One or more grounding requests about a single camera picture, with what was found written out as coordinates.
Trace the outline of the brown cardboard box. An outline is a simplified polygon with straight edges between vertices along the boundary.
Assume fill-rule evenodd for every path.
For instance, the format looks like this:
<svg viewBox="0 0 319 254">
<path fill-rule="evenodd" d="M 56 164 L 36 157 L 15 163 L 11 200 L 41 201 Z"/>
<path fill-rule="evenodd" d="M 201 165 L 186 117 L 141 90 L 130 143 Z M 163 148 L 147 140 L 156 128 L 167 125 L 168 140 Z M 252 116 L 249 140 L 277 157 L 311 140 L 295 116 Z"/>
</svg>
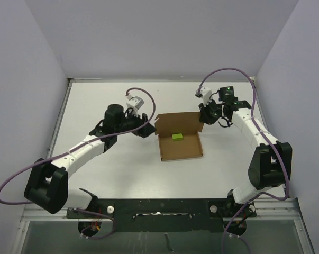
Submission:
<svg viewBox="0 0 319 254">
<path fill-rule="evenodd" d="M 200 112 L 159 114 L 155 121 L 155 134 L 159 140 L 162 161 L 192 159 L 203 156 L 199 134 L 204 123 Z"/>
</svg>

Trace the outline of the green wooden block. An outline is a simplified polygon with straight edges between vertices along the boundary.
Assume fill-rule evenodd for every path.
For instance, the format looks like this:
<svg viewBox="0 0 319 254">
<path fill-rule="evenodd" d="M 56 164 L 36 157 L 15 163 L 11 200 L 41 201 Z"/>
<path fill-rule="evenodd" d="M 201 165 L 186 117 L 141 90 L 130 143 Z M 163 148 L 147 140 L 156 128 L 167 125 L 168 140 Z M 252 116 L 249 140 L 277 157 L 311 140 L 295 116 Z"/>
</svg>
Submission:
<svg viewBox="0 0 319 254">
<path fill-rule="evenodd" d="M 175 134 L 172 134 L 171 137 L 174 141 L 180 141 L 183 139 L 183 134 L 182 133 L 175 133 Z"/>
</svg>

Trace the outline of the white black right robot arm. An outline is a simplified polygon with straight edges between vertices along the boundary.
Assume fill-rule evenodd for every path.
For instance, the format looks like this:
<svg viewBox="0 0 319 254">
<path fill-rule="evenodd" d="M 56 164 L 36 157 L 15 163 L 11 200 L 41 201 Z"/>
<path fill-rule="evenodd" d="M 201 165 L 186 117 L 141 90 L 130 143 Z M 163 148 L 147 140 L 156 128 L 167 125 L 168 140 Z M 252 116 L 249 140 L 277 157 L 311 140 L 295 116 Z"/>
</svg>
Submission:
<svg viewBox="0 0 319 254">
<path fill-rule="evenodd" d="M 290 180 L 292 147 L 288 142 L 280 142 L 258 120 L 253 106 L 241 101 L 234 95 L 232 86 L 217 91 L 219 99 L 213 99 L 214 93 L 208 87 L 201 87 L 196 97 L 203 101 L 199 104 L 200 122 L 212 125 L 222 119 L 227 126 L 236 126 L 255 149 L 248 168 L 248 179 L 232 190 L 233 198 L 226 201 L 225 210 L 231 216 L 237 216 L 244 210 L 244 203 L 259 194 L 285 185 Z"/>
</svg>

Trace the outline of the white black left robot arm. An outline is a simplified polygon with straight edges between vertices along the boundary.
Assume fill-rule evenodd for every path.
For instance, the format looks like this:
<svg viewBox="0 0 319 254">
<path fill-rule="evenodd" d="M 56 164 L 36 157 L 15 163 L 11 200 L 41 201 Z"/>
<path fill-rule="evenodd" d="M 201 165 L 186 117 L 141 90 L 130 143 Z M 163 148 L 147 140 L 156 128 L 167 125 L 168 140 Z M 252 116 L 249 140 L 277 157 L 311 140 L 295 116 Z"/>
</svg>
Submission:
<svg viewBox="0 0 319 254">
<path fill-rule="evenodd" d="M 151 117 L 125 111 L 119 104 L 111 104 L 104 119 L 77 145 L 63 155 L 49 160 L 39 159 L 32 167 L 24 197 L 51 214 L 62 208 L 78 208 L 85 217 L 97 212 L 94 195 L 82 188 L 69 189 L 69 178 L 87 162 L 105 153 L 118 135 L 133 133 L 146 138 L 155 132 Z"/>
</svg>

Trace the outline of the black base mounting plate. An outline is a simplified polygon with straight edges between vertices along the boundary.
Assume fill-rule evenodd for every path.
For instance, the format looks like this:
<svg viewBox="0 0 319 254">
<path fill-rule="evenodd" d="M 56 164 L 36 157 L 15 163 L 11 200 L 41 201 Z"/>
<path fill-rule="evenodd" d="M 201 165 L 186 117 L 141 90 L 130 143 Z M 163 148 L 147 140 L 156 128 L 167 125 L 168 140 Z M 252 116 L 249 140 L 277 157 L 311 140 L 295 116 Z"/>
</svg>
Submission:
<svg viewBox="0 0 319 254">
<path fill-rule="evenodd" d="M 229 229 L 246 230 L 246 219 L 257 216 L 254 204 L 243 208 L 229 198 L 181 199 L 95 199 L 87 208 L 114 219 L 121 232 L 223 232 L 225 222 L 234 217 Z"/>
</svg>

